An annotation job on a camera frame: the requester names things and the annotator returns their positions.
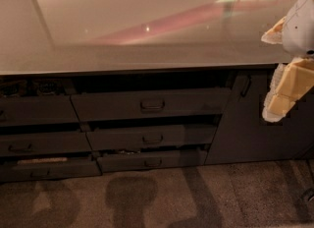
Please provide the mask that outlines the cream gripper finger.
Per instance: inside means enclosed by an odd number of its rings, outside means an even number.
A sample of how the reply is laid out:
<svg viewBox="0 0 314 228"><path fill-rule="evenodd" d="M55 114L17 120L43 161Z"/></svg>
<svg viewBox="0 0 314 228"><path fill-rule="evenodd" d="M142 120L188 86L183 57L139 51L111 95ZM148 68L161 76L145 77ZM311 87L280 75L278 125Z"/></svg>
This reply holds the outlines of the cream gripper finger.
<svg viewBox="0 0 314 228"><path fill-rule="evenodd" d="M287 65L279 64L264 100L263 119L270 123L281 121L313 86L313 59L293 58Z"/></svg>
<svg viewBox="0 0 314 228"><path fill-rule="evenodd" d="M286 18L281 18L270 29L268 29L261 37L261 40L268 44L283 43L283 26Z"/></svg>

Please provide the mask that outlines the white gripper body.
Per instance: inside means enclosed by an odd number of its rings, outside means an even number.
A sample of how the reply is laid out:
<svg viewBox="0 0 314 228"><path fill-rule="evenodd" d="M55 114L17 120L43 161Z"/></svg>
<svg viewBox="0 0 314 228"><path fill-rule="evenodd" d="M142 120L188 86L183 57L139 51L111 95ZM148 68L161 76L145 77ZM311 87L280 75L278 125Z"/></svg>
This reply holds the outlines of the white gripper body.
<svg viewBox="0 0 314 228"><path fill-rule="evenodd" d="M314 56L314 0L297 0L287 13L283 48L297 57Z"/></svg>

